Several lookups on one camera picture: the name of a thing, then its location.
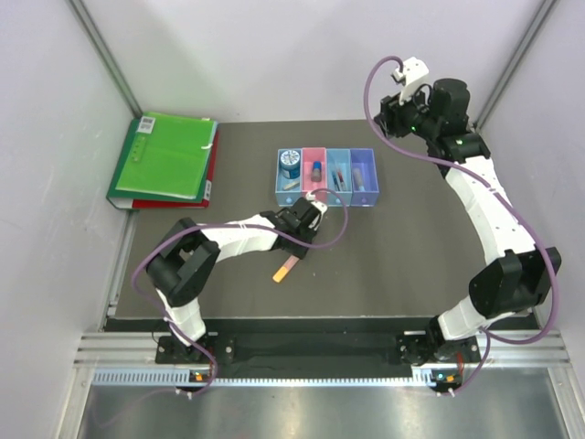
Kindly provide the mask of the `blue pen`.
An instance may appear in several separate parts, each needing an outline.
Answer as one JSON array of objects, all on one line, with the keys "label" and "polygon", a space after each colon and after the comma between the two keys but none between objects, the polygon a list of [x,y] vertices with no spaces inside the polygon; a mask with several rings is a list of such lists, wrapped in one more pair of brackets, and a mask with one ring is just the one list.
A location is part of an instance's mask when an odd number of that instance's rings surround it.
[{"label": "blue pen", "polygon": [[340,166],[336,167],[336,174],[337,174],[339,187],[343,192],[347,192],[346,181],[345,181],[344,174],[342,171],[343,171],[343,169]]}]

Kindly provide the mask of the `small blue capped bottle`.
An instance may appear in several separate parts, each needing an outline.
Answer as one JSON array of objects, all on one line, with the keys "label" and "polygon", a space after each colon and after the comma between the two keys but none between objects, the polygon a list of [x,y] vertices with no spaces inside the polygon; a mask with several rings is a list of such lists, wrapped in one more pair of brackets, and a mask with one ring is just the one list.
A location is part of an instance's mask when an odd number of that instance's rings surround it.
[{"label": "small blue capped bottle", "polygon": [[311,181],[312,182],[322,181],[322,163],[320,161],[313,161]]}]

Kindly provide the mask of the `light blue highlighter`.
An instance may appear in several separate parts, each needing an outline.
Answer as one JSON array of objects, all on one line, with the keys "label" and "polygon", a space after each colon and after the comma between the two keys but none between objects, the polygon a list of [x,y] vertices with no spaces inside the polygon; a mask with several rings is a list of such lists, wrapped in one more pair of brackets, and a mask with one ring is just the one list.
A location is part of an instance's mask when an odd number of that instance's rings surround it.
[{"label": "light blue highlighter", "polygon": [[354,167],[352,169],[352,174],[354,178],[354,186],[356,188],[356,191],[365,192],[366,184],[362,170],[359,167]]}]

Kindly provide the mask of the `blue round tape dispenser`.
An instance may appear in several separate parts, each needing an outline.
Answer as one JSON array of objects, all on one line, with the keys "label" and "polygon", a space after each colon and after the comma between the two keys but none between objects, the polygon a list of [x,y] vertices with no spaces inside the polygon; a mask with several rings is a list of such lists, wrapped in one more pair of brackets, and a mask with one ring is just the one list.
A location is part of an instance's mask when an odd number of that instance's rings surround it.
[{"label": "blue round tape dispenser", "polygon": [[282,149],[278,153],[279,175],[286,179],[296,179],[301,174],[302,151]]}]

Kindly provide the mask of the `teal blue bin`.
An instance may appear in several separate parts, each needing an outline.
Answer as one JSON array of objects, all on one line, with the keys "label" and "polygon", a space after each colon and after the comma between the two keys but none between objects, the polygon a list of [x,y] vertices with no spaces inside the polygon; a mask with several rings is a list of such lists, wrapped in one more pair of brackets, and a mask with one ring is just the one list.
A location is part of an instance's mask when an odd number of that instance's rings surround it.
[{"label": "teal blue bin", "polygon": [[[342,207],[342,203],[347,206],[351,204],[351,198],[353,196],[353,186],[351,177],[351,155],[350,150],[347,148],[327,148],[326,149],[326,165],[327,165],[327,187],[333,190],[337,195],[326,193],[327,204],[330,207]],[[347,192],[343,192],[341,189],[335,191],[333,180],[331,176],[331,170],[336,172],[336,167],[340,166],[343,169],[344,178],[346,181]]]}]

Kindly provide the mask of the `pink bin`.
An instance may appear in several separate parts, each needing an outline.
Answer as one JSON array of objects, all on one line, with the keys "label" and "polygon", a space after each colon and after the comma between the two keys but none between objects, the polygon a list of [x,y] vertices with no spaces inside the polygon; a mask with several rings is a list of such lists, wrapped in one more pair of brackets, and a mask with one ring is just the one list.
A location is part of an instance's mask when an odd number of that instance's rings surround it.
[{"label": "pink bin", "polygon": [[[320,180],[313,181],[314,163],[320,164]],[[327,187],[326,150],[323,147],[302,149],[301,159],[301,197],[318,188]]]}]

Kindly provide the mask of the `light blue bin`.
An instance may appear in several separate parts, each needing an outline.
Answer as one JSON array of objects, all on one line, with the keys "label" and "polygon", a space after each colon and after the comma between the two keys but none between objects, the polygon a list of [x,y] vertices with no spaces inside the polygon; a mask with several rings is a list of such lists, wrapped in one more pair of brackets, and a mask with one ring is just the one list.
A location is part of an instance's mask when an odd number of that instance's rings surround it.
[{"label": "light blue bin", "polygon": [[[296,179],[286,179],[279,175],[278,168],[278,153],[277,153],[277,166],[276,166],[276,178],[275,178],[275,197],[279,206],[286,207],[291,206],[298,197],[301,196],[301,175]],[[292,190],[284,191],[282,187],[294,180],[300,181],[300,186]]]}]

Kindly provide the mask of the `red folder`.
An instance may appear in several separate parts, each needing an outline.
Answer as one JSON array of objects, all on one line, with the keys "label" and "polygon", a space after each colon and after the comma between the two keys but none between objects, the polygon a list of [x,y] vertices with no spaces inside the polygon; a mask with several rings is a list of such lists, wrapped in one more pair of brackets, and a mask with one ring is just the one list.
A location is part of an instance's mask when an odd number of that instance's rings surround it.
[{"label": "red folder", "polygon": [[211,147],[211,154],[207,165],[207,174],[205,183],[199,190],[195,200],[189,201],[166,201],[166,200],[145,200],[134,199],[131,204],[132,209],[205,209],[210,204],[212,181],[215,171],[215,164],[218,150],[219,131],[216,131]]}]

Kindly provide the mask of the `red pen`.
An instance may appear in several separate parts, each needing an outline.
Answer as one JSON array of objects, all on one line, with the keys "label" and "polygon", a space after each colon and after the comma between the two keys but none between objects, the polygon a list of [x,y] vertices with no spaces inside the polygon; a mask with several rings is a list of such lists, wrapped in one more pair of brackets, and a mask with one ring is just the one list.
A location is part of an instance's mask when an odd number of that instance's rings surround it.
[{"label": "red pen", "polygon": [[333,180],[333,185],[334,185],[335,191],[338,192],[340,190],[340,187],[339,187],[338,179],[337,179],[337,176],[336,176],[336,172],[333,169],[331,170],[331,176],[332,176],[332,180]]}]

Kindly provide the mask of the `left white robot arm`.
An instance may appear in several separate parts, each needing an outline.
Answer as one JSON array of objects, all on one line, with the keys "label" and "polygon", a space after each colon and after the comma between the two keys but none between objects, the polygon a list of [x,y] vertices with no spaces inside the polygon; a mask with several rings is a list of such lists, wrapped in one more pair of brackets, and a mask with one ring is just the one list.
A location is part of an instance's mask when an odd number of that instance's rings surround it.
[{"label": "left white robot arm", "polygon": [[249,252],[283,250],[298,259],[316,236],[327,206],[316,198],[298,198],[277,212],[264,211],[248,219],[232,221],[225,229],[193,231],[170,243],[146,265],[145,271],[164,304],[171,331],[166,352],[187,362],[207,354],[205,323],[198,296],[214,266]]}]

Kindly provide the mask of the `white eraser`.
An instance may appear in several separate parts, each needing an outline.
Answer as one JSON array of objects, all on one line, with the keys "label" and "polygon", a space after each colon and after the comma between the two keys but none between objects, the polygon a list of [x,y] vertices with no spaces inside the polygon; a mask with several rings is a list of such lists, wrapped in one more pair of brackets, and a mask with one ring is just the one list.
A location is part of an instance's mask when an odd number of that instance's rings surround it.
[{"label": "white eraser", "polygon": [[288,191],[288,190],[292,190],[292,189],[294,189],[294,188],[297,188],[297,187],[299,187],[299,186],[300,186],[300,181],[299,181],[299,180],[294,180],[294,181],[292,181],[292,182],[290,182],[290,183],[288,183],[288,184],[285,184],[285,185],[282,187],[282,189],[283,189],[284,191]]}]

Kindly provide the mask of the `green folder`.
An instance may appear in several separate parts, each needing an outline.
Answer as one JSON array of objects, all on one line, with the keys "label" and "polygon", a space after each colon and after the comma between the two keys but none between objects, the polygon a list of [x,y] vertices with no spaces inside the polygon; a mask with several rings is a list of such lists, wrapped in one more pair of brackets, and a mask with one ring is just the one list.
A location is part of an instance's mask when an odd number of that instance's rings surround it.
[{"label": "green folder", "polygon": [[113,178],[120,191],[193,199],[206,171],[218,123],[146,112],[129,130],[129,149]]}]

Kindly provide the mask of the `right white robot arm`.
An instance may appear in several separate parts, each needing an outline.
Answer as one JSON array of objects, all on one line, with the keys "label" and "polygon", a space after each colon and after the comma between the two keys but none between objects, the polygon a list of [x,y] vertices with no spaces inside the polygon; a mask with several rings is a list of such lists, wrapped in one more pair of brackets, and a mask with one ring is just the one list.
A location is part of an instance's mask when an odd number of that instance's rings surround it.
[{"label": "right white robot arm", "polygon": [[382,139],[414,134],[424,140],[424,160],[435,164],[462,202],[480,239],[485,267],[469,283],[468,295],[435,316],[425,330],[425,357],[445,362],[460,341],[494,322],[551,301],[558,312],[561,257],[546,247],[513,208],[500,185],[483,137],[468,126],[470,92],[462,80],[395,79],[399,93],[380,102],[373,118]]}]

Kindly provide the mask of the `orange highlighter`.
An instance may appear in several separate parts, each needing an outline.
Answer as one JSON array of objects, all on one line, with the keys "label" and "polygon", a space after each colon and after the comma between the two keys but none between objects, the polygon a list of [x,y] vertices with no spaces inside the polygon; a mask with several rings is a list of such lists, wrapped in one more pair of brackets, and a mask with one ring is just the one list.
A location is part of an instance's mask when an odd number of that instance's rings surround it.
[{"label": "orange highlighter", "polygon": [[287,274],[292,270],[292,268],[299,262],[299,259],[295,256],[290,256],[284,264],[277,270],[277,272],[273,275],[272,280],[279,284]]}]

